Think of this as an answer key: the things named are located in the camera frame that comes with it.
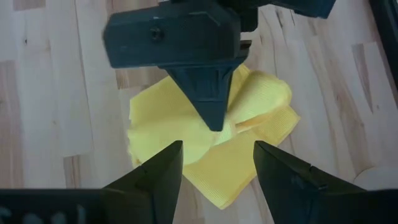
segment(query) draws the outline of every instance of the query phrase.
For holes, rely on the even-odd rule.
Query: wooden floor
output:
[[[132,170],[128,101],[167,74],[111,69],[101,32],[110,13],[156,4],[0,1],[0,188],[102,187]],[[283,150],[350,182],[397,169],[398,94],[367,0],[337,0],[328,20],[262,7],[243,37],[246,65],[293,90],[302,120]],[[183,180],[175,223],[272,222],[257,180],[222,211]]]

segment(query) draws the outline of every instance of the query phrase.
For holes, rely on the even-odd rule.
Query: folded cloth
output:
[[[256,176],[254,141],[278,145],[299,116],[292,92],[275,76],[240,65],[233,74],[222,132],[212,132],[167,77],[131,99],[128,131],[133,163],[143,163],[175,140],[183,141],[183,174],[224,209]]]

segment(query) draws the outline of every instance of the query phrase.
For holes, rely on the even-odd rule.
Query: black plastic part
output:
[[[0,190],[0,223],[171,224],[182,160],[176,141],[104,189]]]
[[[335,1],[171,0],[113,14],[104,45],[114,68],[166,69],[209,128],[222,131],[231,75],[250,47],[240,35],[257,28],[258,7],[275,4],[326,18]]]
[[[398,2],[397,0],[370,0],[370,5],[392,76],[398,87]]]
[[[398,223],[398,190],[368,192],[262,141],[254,163],[275,224]]]

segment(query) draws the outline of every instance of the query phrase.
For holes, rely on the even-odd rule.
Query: cloth fold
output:
[[[232,77],[223,131],[212,132],[167,77],[131,100],[129,151],[142,163],[182,140],[184,176],[224,209],[256,176],[254,141],[276,146],[299,121],[289,106],[291,98],[282,80],[241,65]]]

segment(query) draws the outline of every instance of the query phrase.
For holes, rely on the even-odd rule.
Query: yellow towel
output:
[[[142,163],[182,140],[184,176],[224,209],[256,176],[254,141],[278,145],[299,121],[291,97],[282,80],[241,65],[233,74],[223,131],[217,133],[167,77],[131,100],[129,151]]]

